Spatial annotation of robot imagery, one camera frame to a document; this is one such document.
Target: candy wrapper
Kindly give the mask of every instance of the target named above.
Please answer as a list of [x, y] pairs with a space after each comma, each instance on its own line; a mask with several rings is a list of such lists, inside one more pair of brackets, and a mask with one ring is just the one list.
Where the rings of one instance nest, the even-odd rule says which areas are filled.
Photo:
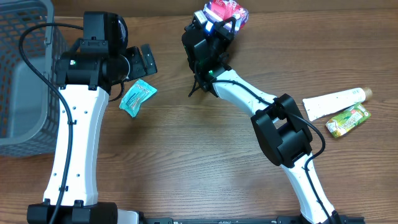
[[371, 114], [369, 111], [365, 109], [361, 103], [356, 103], [354, 106], [344, 110], [341, 114], [332, 117], [332, 119], [326, 123], [326, 127], [335, 138], [338, 138], [365, 122], [370, 117]]
[[124, 95], [119, 108], [127, 111], [133, 118], [138, 114], [141, 104], [148, 100], [157, 90], [143, 80], [138, 80]]
[[[244, 27], [249, 19], [249, 11], [244, 9], [234, 0], [212, 0], [205, 4], [203, 13], [207, 17], [208, 21], [212, 23], [223, 21], [230, 17], [235, 17], [235, 34], [237, 34], [239, 30]], [[227, 23], [224, 27], [228, 30], [231, 30], [232, 23]]]

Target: wooden surface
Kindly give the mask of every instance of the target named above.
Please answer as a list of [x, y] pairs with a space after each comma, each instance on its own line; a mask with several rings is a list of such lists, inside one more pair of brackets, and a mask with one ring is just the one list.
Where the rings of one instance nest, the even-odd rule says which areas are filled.
[[[99, 141], [100, 201], [147, 217], [265, 218], [298, 215], [300, 205], [280, 167], [261, 152], [249, 118], [211, 94], [188, 98], [193, 74], [181, 44], [190, 16], [126, 19], [129, 44], [150, 43], [159, 92], [136, 119], [110, 103]], [[81, 20], [62, 21], [81, 25]], [[69, 43], [81, 31], [62, 29]], [[302, 99], [369, 86], [369, 121], [333, 139], [316, 159], [330, 202], [367, 223], [398, 223], [398, 10], [253, 14], [230, 48], [230, 65], [249, 83]], [[118, 87], [113, 88], [113, 96]], [[314, 136], [314, 151], [320, 148]], [[53, 155], [0, 157], [0, 223], [25, 223], [39, 203]]]
[[[83, 17], [85, 11], [115, 12], [126, 17], [191, 16], [209, 0], [53, 0], [56, 16]], [[398, 8], [397, 0], [238, 0], [249, 12]]]

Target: blue-gray bin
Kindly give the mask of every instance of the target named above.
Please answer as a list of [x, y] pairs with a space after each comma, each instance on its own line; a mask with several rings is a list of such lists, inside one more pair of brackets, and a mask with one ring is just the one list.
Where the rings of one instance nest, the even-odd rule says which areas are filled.
[[[50, 0], [0, 1], [0, 155], [32, 156], [55, 151], [59, 121], [56, 95], [19, 55], [18, 40], [29, 27], [53, 22]], [[24, 50], [32, 64], [55, 82], [56, 59], [68, 48], [56, 27], [30, 33]]]

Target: green and yellow wrapper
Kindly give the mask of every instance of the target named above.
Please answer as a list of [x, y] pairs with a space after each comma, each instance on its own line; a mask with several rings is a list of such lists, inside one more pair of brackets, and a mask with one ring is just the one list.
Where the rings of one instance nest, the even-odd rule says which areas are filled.
[[338, 138], [345, 135], [359, 124], [365, 122], [370, 117], [370, 112], [365, 109], [361, 103], [356, 103], [354, 106], [344, 110], [341, 114], [332, 117], [326, 123], [326, 127], [333, 137]]

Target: light blue packet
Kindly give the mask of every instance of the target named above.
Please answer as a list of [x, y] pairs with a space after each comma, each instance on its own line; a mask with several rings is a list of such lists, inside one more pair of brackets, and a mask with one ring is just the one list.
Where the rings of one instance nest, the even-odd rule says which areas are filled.
[[122, 98], [119, 108], [127, 111], [133, 118], [138, 114], [141, 103], [148, 100], [157, 90], [146, 83], [138, 80]]

